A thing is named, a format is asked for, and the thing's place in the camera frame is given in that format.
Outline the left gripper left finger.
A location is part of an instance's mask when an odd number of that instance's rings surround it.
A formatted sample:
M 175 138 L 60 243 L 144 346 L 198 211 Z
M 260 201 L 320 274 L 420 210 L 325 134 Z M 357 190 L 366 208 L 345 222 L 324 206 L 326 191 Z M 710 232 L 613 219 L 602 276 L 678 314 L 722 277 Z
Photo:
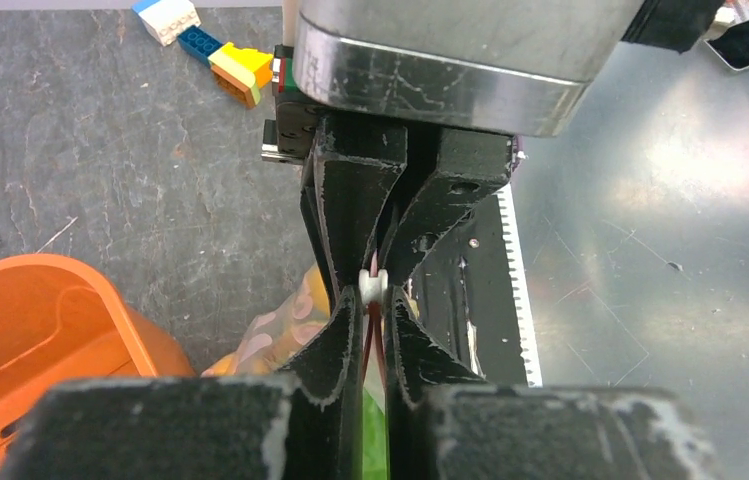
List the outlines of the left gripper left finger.
M 362 475 L 363 319 L 359 289 L 344 287 L 330 321 L 281 368 L 299 381 L 285 441 L 285 479 Z

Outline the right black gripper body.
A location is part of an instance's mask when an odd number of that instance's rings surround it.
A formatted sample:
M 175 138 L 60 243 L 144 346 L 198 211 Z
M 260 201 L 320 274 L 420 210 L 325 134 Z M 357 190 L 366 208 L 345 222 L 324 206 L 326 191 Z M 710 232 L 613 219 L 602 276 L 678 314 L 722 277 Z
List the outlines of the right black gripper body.
M 263 126 L 264 161 L 307 165 L 319 118 L 326 107 L 303 94 L 293 78 L 294 48 L 278 44 L 271 63 L 275 118 Z

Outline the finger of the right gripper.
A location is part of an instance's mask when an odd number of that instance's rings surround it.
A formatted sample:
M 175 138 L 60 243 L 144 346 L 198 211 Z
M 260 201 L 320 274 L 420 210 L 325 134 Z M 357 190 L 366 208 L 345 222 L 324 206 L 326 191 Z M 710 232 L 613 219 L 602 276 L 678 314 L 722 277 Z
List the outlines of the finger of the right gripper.
M 412 125 L 407 168 L 388 202 L 378 266 L 403 285 L 436 244 L 481 201 L 508 183 L 510 135 Z
M 304 162 L 301 210 L 331 308 L 377 257 L 388 201 L 408 164 L 402 122 L 348 112 L 317 120 Z

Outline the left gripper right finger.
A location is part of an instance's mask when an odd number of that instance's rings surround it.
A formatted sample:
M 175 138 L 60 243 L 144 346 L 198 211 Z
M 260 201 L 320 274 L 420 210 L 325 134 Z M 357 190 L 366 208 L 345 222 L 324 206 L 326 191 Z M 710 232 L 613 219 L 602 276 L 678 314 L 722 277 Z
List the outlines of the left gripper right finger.
M 383 348 L 389 476 L 428 479 L 434 447 L 429 440 L 426 394 L 440 385 L 484 384 L 419 323 L 400 287 L 384 297 Z

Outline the clear pink-dotted zip bag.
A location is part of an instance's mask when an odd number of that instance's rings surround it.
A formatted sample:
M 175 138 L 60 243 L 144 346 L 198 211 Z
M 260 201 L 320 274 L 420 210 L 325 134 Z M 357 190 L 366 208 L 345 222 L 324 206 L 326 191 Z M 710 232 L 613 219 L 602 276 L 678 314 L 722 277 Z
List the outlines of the clear pink-dotted zip bag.
M 317 265 L 276 309 L 254 317 L 237 348 L 202 372 L 204 377 L 301 371 L 306 377 L 341 368 L 337 334 L 327 330 L 331 310 Z M 364 479 L 389 479 L 385 390 L 376 362 L 369 361 L 362 395 Z

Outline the orange plastic basket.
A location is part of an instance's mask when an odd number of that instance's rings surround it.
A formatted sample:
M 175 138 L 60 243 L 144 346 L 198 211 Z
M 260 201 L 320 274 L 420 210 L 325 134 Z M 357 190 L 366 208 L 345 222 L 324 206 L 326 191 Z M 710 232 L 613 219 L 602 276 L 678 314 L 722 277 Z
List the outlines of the orange plastic basket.
M 0 465 L 19 419 L 55 384 L 194 373 L 180 344 L 91 266 L 55 254 L 0 260 Z

